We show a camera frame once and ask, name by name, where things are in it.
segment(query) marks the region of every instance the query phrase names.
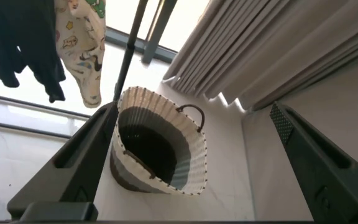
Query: clothing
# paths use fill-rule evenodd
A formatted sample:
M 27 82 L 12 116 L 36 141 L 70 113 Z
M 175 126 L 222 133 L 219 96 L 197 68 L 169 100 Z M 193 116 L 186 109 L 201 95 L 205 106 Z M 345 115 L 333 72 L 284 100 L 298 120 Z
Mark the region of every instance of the clothing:
M 104 0 L 55 0 L 56 50 L 77 81 L 87 108 L 101 103 L 105 7 Z
M 49 102 L 65 100 L 60 81 L 66 79 L 55 49 L 53 0 L 0 0 L 0 79 L 18 87 L 16 73 L 26 65 L 45 86 Z

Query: brown handle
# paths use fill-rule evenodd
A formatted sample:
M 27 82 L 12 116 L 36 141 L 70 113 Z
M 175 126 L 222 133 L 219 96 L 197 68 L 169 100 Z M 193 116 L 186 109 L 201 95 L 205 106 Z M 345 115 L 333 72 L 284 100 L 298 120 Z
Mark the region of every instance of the brown handle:
M 124 155 L 128 155 L 131 156 L 137 163 L 139 163 L 145 170 L 147 170 L 150 173 L 150 179 L 154 179 L 155 178 L 155 173 L 152 169 L 150 169 L 149 166 L 147 166 L 146 164 L 144 164 L 143 161 L 141 161 L 137 156 L 135 156 L 133 153 L 131 153 L 128 150 L 124 151 Z
M 201 132 L 202 128 L 204 127 L 204 122 L 205 122 L 205 114 L 204 114 L 204 111 L 199 108 L 198 106 L 196 105 L 182 105 L 182 106 L 179 106 L 177 108 L 177 112 L 182 112 L 184 108 L 186 107 L 193 107 L 193 108 L 196 108 L 200 113 L 201 113 L 201 125 L 198 127 L 197 129 L 197 132 Z

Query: floor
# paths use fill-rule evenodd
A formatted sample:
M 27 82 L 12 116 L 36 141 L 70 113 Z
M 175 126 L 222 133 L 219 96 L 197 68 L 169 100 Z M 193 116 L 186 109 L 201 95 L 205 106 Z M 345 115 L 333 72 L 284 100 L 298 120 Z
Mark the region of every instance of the floor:
M 101 92 L 102 105 L 113 96 L 114 84 L 124 51 L 106 46 Z M 246 154 L 241 130 L 242 112 L 236 105 L 226 106 L 220 98 L 194 99 L 171 90 L 161 83 L 168 65 L 154 60 L 149 66 L 134 55 L 124 86 L 140 85 L 180 104 L 194 103 L 206 113 L 205 133 L 208 145 L 208 185 L 199 197 L 141 194 L 124 190 L 103 170 L 95 204 L 100 220 L 254 220 Z M 65 102 L 50 104 L 43 87 L 28 69 L 18 75 L 19 88 L 4 87 L 0 95 L 53 106 L 79 113 L 93 114 L 85 108 L 73 77 L 61 83 Z M 186 111 L 196 121 L 196 111 Z M 85 122 L 55 114 L 29 110 L 0 102 L 0 122 L 73 134 Z M 65 139 L 46 138 L 23 132 L 0 129 L 0 220 L 10 219 L 6 204 L 10 198 L 58 151 Z

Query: white and gray basket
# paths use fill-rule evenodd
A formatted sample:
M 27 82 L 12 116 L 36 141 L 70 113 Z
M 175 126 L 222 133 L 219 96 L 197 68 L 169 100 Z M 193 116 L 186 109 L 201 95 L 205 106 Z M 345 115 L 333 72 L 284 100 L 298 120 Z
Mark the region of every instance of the white and gray basket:
M 197 126 L 185 107 L 201 113 Z M 206 186 L 204 113 L 177 106 L 162 95 L 130 87 L 118 103 L 110 168 L 127 190 L 199 195 Z

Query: woven basket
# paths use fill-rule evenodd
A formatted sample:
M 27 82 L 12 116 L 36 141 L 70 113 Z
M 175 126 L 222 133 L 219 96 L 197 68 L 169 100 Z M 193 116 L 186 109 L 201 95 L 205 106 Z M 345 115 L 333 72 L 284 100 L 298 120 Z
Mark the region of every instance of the woven basket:
M 202 116 L 197 126 L 185 107 Z M 122 93 L 112 136 L 111 172 L 127 190 L 199 195 L 206 186 L 204 113 L 141 87 Z

